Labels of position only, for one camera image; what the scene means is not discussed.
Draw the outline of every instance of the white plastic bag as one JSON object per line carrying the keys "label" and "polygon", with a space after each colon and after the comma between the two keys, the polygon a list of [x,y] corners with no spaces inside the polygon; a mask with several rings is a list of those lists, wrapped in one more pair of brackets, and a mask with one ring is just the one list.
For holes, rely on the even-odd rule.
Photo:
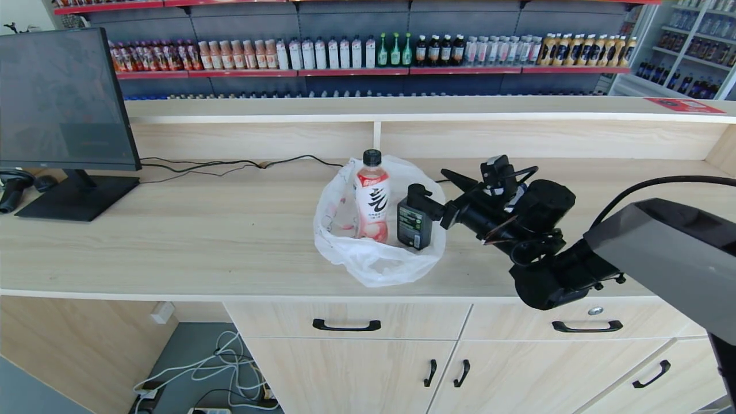
{"label": "white plastic bag", "polygon": [[432,199],[444,204],[442,187],[417,166],[386,155],[381,166],[389,173],[389,240],[386,244],[372,239],[355,239],[358,211],[353,181],[362,167],[351,158],[322,191],[314,215],[314,245],[332,264],[344,264],[347,271],[367,287],[391,286],[416,281],[426,275],[445,252],[445,230],[432,224],[429,246],[415,250],[396,238],[397,204],[406,197],[409,184],[420,183],[432,192]]}

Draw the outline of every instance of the computer monitor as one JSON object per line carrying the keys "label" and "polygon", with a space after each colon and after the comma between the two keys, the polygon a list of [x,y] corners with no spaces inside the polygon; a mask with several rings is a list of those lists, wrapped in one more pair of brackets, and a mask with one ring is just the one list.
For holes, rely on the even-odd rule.
{"label": "computer monitor", "polygon": [[0,36],[0,168],[67,179],[16,216],[92,221],[138,185],[141,160],[102,28]]}

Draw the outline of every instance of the green glass bottle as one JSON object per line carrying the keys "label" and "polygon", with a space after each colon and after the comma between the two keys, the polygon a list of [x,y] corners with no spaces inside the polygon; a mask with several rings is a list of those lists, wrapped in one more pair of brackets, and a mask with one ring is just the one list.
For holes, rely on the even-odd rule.
{"label": "green glass bottle", "polygon": [[381,47],[378,48],[378,67],[383,68],[389,63],[389,52],[386,50],[386,33],[381,33]]}
{"label": "green glass bottle", "polygon": [[411,33],[406,33],[406,44],[401,52],[401,65],[411,66]]}
{"label": "green glass bottle", "polygon": [[391,49],[391,66],[401,64],[401,50],[399,50],[399,34],[394,33],[394,48]]}

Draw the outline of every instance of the monitor stand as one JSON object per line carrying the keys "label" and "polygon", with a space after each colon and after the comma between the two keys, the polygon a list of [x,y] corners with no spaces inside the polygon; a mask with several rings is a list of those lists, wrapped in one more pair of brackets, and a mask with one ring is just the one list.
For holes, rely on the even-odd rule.
{"label": "monitor stand", "polygon": [[138,183],[138,177],[88,175],[83,169],[65,169],[66,180],[43,193],[15,215],[36,219],[90,222],[120,200]]}

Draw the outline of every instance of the power strip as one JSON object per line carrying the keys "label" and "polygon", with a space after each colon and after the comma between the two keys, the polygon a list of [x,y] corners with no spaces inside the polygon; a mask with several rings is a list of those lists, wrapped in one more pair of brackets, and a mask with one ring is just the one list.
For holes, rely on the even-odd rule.
{"label": "power strip", "polygon": [[233,414],[230,408],[190,408],[186,414]]}

